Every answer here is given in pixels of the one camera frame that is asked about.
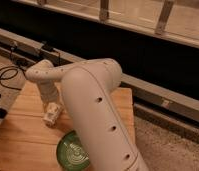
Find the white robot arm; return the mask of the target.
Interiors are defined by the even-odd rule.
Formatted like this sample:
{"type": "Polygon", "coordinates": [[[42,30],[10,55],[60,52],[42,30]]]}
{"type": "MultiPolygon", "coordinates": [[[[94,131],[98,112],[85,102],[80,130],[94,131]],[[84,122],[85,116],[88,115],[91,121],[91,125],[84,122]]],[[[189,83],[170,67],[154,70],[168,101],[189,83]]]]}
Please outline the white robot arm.
{"type": "Polygon", "coordinates": [[[149,171],[110,97],[121,76],[111,58],[58,67],[42,60],[26,71],[43,102],[64,103],[95,171],[149,171]]]}

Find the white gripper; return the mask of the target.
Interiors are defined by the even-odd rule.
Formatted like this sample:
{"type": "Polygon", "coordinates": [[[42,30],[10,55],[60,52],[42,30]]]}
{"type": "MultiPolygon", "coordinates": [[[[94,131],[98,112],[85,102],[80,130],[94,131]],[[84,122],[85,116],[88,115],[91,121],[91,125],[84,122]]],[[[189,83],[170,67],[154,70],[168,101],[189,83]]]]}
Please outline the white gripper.
{"type": "MultiPolygon", "coordinates": [[[[43,103],[44,112],[47,111],[48,103],[56,102],[59,97],[58,89],[53,82],[40,82],[37,84],[43,103]]],[[[64,105],[61,101],[57,101],[60,110],[64,110],[64,105]]]]}

